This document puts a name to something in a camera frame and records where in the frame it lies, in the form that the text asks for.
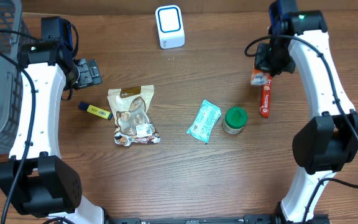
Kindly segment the orange snack packet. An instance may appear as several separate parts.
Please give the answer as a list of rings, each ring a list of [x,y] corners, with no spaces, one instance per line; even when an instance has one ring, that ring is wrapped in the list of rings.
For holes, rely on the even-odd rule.
[[[265,85],[269,81],[269,76],[270,75],[267,72],[253,68],[250,84],[254,86]]]

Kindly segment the yellow glue stick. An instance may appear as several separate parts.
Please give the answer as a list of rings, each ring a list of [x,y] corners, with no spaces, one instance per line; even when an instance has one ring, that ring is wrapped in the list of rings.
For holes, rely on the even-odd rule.
[[[78,108],[80,110],[86,111],[88,113],[99,116],[100,118],[103,118],[106,120],[111,120],[113,117],[112,113],[110,113],[104,109],[98,108],[96,106],[93,106],[91,104],[85,103],[83,101],[80,102],[80,104],[78,105]]]

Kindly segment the red white snack bar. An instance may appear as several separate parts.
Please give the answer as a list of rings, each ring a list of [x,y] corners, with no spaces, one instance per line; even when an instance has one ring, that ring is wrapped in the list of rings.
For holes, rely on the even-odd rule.
[[[270,114],[271,91],[272,77],[269,77],[268,82],[262,85],[260,114],[263,118],[268,118]]]

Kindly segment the grey plastic mesh basket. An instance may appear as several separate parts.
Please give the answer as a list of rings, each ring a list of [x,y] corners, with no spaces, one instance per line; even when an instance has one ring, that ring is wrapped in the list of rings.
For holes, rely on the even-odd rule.
[[[10,33],[28,34],[29,30],[22,20],[20,0],[0,0],[0,154],[7,154],[15,141],[19,127],[23,82],[21,71],[1,55],[17,61],[17,54],[31,39]]]

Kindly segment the teal white tissue pack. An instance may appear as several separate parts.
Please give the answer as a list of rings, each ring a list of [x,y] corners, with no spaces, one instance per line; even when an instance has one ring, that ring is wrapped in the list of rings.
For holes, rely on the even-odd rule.
[[[221,109],[218,106],[210,103],[208,100],[203,100],[193,124],[188,128],[186,133],[206,144],[209,143],[212,130],[221,115]]]

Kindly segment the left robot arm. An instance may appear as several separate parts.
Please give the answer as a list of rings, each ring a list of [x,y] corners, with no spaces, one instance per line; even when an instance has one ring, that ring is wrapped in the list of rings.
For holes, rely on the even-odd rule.
[[[46,223],[109,223],[105,209],[83,195],[80,176],[62,160],[58,145],[63,92],[101,84],[98,66],[76,57],[78,31],[68,20],[42,18],[41,34],[21,47],[14,62],[23,94],[9,159],[0,162],[6,206]]]

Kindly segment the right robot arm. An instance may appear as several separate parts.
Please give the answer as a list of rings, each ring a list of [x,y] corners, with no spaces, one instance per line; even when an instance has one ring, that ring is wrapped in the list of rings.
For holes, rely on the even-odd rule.
[[[295,1],[269,7],[268,34],[255,41],[254,67],[271,76],[300,74],[309,121],[294,136],[295,177],[271,215],[246,215],[246,223],[328,223],[314,208],[325,186],[358,153],[358,112],[337,74],[326,21],[320,11],[300,11]]]

